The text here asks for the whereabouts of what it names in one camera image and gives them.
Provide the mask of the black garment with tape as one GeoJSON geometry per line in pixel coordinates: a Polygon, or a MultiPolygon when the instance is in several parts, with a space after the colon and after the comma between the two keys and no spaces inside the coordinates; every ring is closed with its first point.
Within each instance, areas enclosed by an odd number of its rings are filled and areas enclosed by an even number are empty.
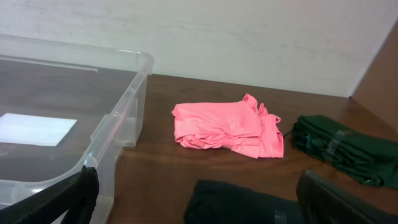
{"type": "Polygon", "coordinates": [[[305,222],[295,201],[214,180],[196,182],[183,220],[188,224],[305,222]]]}

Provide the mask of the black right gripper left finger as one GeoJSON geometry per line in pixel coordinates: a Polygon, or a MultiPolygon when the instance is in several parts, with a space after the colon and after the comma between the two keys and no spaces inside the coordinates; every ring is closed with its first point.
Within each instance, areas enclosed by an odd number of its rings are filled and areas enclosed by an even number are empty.
{"type": "Polygon", "coordinates": [[[89,224],[99,194],[94,167],[81,171],[1,210],[1,224],[46,224],[64,215],[62,223],[89,224]]]}

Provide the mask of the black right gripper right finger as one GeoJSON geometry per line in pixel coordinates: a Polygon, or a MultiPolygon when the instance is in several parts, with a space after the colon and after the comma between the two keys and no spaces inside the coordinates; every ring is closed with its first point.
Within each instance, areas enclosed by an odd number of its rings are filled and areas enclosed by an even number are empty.
{"type": "Polygon", "coordinates": [[[296,186],[303,219],[309,224],[397,224],[397,216],[366,203],[305,170],[296,186]]]}

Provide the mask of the pink shirt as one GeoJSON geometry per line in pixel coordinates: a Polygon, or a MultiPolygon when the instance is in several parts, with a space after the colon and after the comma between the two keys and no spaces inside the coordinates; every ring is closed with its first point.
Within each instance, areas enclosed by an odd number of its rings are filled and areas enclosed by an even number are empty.
{"type": "Polygon", "coordinates": [[[177,104],[172,114],[175,141],[183,147],[225,147],[255,159],[284,156],[280,118],[249,94],[232,103],[177,104]]]}

